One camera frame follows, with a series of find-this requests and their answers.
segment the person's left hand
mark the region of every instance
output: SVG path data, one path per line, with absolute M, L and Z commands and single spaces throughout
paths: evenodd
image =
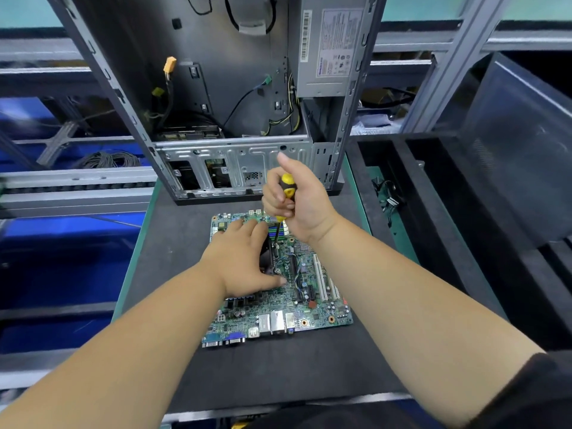
M 268 225 L 261 221 L 233 221 L 225 232 L 214 234 L 200 263 L 217 274 L 227 297 L 241 297 L 259 290 L 286 284 L 281 276 L 269 276 L 260 271 L 260 251 L 268 235 Z

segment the person's right hand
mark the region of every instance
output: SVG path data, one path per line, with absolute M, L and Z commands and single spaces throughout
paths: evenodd
M 314 173 L 296 159 L 278 153 L 278 164 L 266 177 L 262 188 L 262 204 L 268 215 L 286 217 L 290 231 L 300 241 L 313 246 L 334 226 L 339 215 L 325 192 L 324 186 Z M 295 203 L 287 199 L 280 186 L 284 173 L 294 176 L 297 185 Z

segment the motherboard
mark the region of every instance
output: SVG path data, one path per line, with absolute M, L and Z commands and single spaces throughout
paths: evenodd
M 260 209 L 223 213 L 212 217 L 211 239 L 235 220 L 252 219 L 268 223 L 268 237 L 260 254 L 261 271 L 282 275 L 288 282 L 277 289 L 226 299 L 202 340 L 203 348 L 352 324 L 351 310 L 318 256 L 290 234 L 286 222 L 280 225 Z

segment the barcode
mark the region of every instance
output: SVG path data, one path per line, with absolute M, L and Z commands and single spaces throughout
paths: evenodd
M 312 11 L 305 10 L 302 15 L 302 40 L 300 43 L 300 63 L 308 61 L 308 43 L 310 42 L 311 26 L 312 26 Z

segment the black sleeve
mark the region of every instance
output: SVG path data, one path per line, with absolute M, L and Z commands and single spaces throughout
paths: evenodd
M 572 351 L 536 354 L 467 429 L 572 427 Z

